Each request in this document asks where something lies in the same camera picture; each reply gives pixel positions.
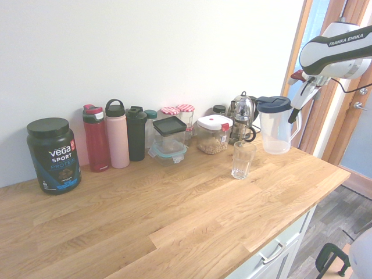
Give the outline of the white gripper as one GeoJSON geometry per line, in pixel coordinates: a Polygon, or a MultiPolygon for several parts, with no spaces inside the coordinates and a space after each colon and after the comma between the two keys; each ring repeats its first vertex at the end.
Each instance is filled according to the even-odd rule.
{"type": "Polygon", "coordinates": [[[290,124],[296,121],[301,121],[301,109],[304,105],[318,92],[319,90],[319,77],[309,77],[298,89],[298,92],[291,101],[291,106],[293,108],[291,115],[288,119],[290,124]]]}

